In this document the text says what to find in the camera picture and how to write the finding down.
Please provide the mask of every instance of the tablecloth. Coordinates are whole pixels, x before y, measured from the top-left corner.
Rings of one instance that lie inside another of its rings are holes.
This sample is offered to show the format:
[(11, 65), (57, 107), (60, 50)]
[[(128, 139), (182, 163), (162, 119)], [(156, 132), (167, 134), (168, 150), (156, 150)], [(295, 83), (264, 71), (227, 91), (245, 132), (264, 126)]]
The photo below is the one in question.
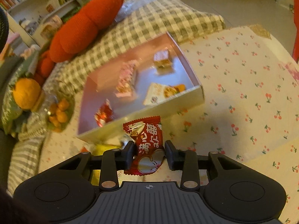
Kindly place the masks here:
[[(202, 82), (205, 103), (163, 119), (164, 141), (170, 139), (177, 148), (201, 155), (219, 151), (276, 179), (288, 194), (280, 220), (295, 223), (299, 219), (298, 66), (289, 57), (278, 59), (265, 39), (249, 27), (214, 33), (180, 47)], [(75, 137), (81, 97), (76, 96), (66, 131), (53, 133), (44, 144), (40, 171), (86, 144)], [(200, 175), (201, 184), (207, 184), (205, 170)], [(170, 171), (165, 160), (154, 174), (119, 173), (119, 178), (180, 184), (181, 171)]]

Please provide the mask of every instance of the floor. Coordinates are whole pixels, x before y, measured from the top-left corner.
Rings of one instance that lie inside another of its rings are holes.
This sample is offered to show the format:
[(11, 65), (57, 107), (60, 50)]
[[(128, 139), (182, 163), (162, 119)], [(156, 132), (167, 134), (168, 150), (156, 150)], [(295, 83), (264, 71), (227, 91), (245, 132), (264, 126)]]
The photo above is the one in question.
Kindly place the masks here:
[(275, 0), (182, 0), (205, 12), (220, 14), (227, 27), (261, 24), (292, 54), (296, 36), (293, 13)]

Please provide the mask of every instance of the stuffed toy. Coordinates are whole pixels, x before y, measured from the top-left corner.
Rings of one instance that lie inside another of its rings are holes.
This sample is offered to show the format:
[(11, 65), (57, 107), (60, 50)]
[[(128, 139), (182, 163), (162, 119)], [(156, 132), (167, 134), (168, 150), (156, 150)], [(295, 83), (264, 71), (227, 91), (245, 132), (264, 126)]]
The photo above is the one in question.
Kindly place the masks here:
[(54, 35), (47, 50), (38, 62), (34, 79), (43, 85), (55, 63), (72, 59), (86, 49), (98, 32), (114, 21), (124, 0), (92, 0), (67, 21)]

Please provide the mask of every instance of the checkered cloth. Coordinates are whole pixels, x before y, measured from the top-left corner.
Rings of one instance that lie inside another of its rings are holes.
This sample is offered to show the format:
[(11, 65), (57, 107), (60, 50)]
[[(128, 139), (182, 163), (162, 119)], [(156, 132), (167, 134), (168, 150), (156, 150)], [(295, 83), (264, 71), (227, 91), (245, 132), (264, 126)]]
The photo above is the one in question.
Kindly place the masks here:
[(59, 79), (60, 87), (77, 93), (90, 72), (161, 33), (168, 31), (177, 43), (182, 43), (224, 28), (224, 19), (219, 15), (199, 12), (180, 0), (155, 0), (135, 10), (91, 49), (70, 61)]
[[(55, 66), (45, 82), (46, 92), (53, 90), (65, 63)], [(19, 142), (14, 146), (8, 170), (7, 191), (13, 194), (23, 181), (37, 174), (41, 147), (47, 135), (47, 126), (39, 120), (37, 114), (31, 114), (27, 122), (27, 131), (19, 134)]]

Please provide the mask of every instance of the pink box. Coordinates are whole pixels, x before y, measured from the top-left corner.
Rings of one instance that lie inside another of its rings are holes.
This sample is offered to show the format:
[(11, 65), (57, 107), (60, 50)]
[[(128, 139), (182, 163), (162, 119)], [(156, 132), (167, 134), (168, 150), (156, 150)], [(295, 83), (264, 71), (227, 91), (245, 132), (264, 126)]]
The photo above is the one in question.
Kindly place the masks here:
[[(154, 54), (167, 47), (172, 60), (172, 68), (157, 72)], [(138, 60), (135, 95), (117, 98), (115, 95), (119, 71), (123, 62)], [(175, 86), (184, 84), (186, 90), (168, 98), (155, 106), (145, 106), (143, 101), (151, 83)], [(98, 108), (109, 99), (114, 112), (114, 120), (104, 127), (98, 127), (94, 115)], [(176, 114), (204, 102), (203, 88), (179, 46), (168, 34), (162, 34), (110, 60), (90, 73), (84, 88), (78, 138), (86, 142), (98, 143), (123, 133), (122, 125), (134, 119), (160, 115), (161, 118)]]

